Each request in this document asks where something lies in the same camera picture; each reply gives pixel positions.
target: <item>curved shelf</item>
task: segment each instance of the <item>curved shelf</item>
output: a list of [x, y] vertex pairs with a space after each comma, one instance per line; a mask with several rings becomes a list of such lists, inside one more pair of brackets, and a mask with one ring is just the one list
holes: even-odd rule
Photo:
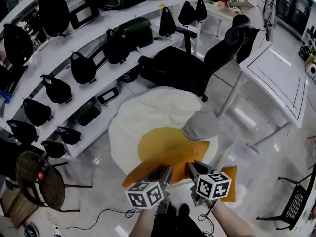
[[196, 0], [148, 0], [126, 10], [104, 11], [99, 18], [67, 37], [52, 38], [43, 50], [31, 57], [30, 60], [33, 62], [18, 83], [11, 102], [5, 106], [3, 118], [5, 120], [13, 118], [22, 105], [23, 99], [27, 98], [40, 84], [42, 74], [51, 73], [68, 59], [73, 51], [79, 50], [100, 37], [108, 28], [112, 29], [136, 17], [162, 9], [164, 6], [173, 6], [185, 1]]
[[0, 37], [3, 36], [5, 24], [17, 24], [24, 15], [32, 11], [38, 5], [39, 0], [22, 0], [0, 23]]
[[54, 118], [37, 128], [39, 142], [46, 140], [66, 119], [68, 119], [77, 109], [86, 103], [91, 97], [97, 95], [110, 83], [115, 81], [121, 75], [134, 68], [138, 64], [138, 59], [141, 55], [148, 57], [154, 56], [161, 50], [183, 40], [183, 35], [175, 33], [168, 40], [155, 40], [150, 46], [139, 49], [139, 52], [132, 52], [127, 61], [123, 64], [112, 65], [105, 63], [96, 74], [97, 81], [93, 84], [78, 84], [70, 69], [62, 70], [56, 78], [61, 79], [67, 83], [72, 90], [72, 101], [68, 104], [54, 104], [50, 101], [46, 94], [45, 88], [42, 88], [38, 94], [33, 98], [34, 100], [48, 105], [52, 109]]
[[121, 103], [133, 95], [133, 92], [123, 85], [118, 98], [112, 100], [107, 107], [102, 106], [102, 112], [98, 117], [87, 126], [77, 126], [76, 131], [81, 132], [82, 135], [79, 142], [74, 145], [67, 145], [71, 158], [76, 158], [108, 129], [110, 121], [118, 112]]

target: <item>white floor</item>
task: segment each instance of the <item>white floor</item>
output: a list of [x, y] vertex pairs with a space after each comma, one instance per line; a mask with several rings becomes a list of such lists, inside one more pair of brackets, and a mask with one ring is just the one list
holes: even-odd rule
[[[201, 44], [198, 52], [200, 57], [206, 54], [217, 40], [209, 34], [202, 34]], [[274, 44], [289, 56], [297, 66], [303, 69], [297, 53], [300, 42], [283, 28], [276, 26], [274, 29]], [[215, 76], [212, 76], [206, 95], [215, 112], [218, 112], [221, 105], [227, 98], [239, 74], [238, 64], [231, 61], [221, 68]], [[254, 83], [247, 82], [240, 94], [226, 114], [220, 120], [221, 130], [219, 131], [219, 150], [212, 166], [216, 166], [225, 149], [237, 138], [242, 137], [250, 142], [256, 142], [260, 138], [271, 133], [272, 129], [267, 121], [260, 115], [262, 110], [273, 119], [273, 122], [281, 125], [285, 123], [279, 110]], [[309, 83], [309, 98], [316, 109], [316, 98], [313, 99], [316, 89], [315, 85]], [[235, 112], [235, 108], [241, 109], [254, 123], [252, 125]], [[290, 127], [284, 133], [273, 140], [264, 143], [259, 147], [260, 152], [266, 155], [266, 171], [260, 189], [253, 194], [253, 201], [247, 212], [242, 215], [255, 229], [257, 236], [284, 236], [286, 231], [276, 231], [276, 226], [285, 227], [284, 223], [256, 221], [257, 216], [277, 216], [284, 209], [293, 187], [286, 182], [278, 181], [279, 176], [299, 180], [307, 174], [307, 169], [316, 159], [313, 159], [306, 149], [306, 138], [316, 134], [316, 112], [311, 104], [306, 105], [305, 119], [302, 129], [297, 130]], [[113, 162], [110, 155], [109, 137], [107, 132], [96, 140], [85, 152], [79, 156], [81, 163], [70, 163], [61, 167], [60, 170], [65, 177], [65, 183], [93, 184], [93, 189], [67, 189], [66, 201], [63, 209], [80, 208], [81, 213], [60, 213], [51, 209], [40, 208], [28, 222], [34, 222], [41, 237], [51, 237], [56, 234], [53, 224], [61, 228], [77, 226], [89, 228], [92, 226], [99, 214], [105, 208], [116, 208], [122, 211], [131, 209], [122, 187], [125, 174]], [[172, 195], [174, 203], [180, 204], [183, 201], [190, 203], [187, 193], [176, 193]], [[191, 217], [197, 221], [205, 208], [193, 209]], [[137, 216], [127, 219], [123, 214], [104, 212], [98, 223], [91, 230], [83, 231], [78, 229], [61, 230], [63, 237], [126, 237], [133, 228]], [[206, 222], [199, 223], [202, 230], [209, 231]], [[225, 236], [218, 225], [215, 226], [215, 237]]]

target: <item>dark green bag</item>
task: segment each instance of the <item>dark green bag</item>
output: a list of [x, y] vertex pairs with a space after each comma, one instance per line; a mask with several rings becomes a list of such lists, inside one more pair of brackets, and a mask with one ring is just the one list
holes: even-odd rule
[[151, 45], [154, 42], [152, 25], [147, 18], [135, 18], [116, 29], [116, 33], [125, 36], [130, 51]]
[[101, 111], [100, 104], [93, 97], [72, 115], [72, 120], [82, 126], [86, 126], [99, 116]]

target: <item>orange cushion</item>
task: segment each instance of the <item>orange cushion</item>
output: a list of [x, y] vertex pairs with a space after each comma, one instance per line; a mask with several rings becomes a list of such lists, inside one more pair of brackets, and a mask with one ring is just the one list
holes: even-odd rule
[[139, 179], [142, 179], [160, 165], [171, 165], [173, 167], [173, 175], [170, 184], [178, 183], [188, 178], [188, 174], [185, 171], [186, 163], [194, 162], [195, 160], [203, 161], [209, 144], [209, 141], [186, 142], [179, 147], [164, 151], [159, 155], [154, 155], [130, 172], [123, 186], [128, 187], [132, 183], [136, 183]]
[[221, 201], [222, 202], [233, 202], [233, 203], [235, 203], [236, 202], [235, 182], [236, 182], [237, 166], [222, 168], [221, 172], [224, 172], [232, 180], [231, 186], [229, 188], [228, 196], [224, 197], [224, 198], [221, 198]]

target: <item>white table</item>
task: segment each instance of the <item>white table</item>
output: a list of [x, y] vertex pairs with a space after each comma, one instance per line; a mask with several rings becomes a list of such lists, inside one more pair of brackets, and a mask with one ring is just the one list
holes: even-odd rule
[[217, 17], [219, 19], [219, 24], [216, 31], [217, 37], [219, 37], [223, 20], [232, 22], [236, 15], [241, 14], [239, 9], [229, 8], [218, 2], [215, 2], [214, 4], [206, 4], [206, 10], [208, 15]]
[[308, 81], [305, 74], [272, 43], [267, 42], [240, 64], [241, 72], [220, 110], [218, 120], [236, 97], [247, 78], [252, 79], [278, 104], [288, 122], [272, 134], [255, 143], [258, 146], [293, 123], [302, 126], [305, 112]]

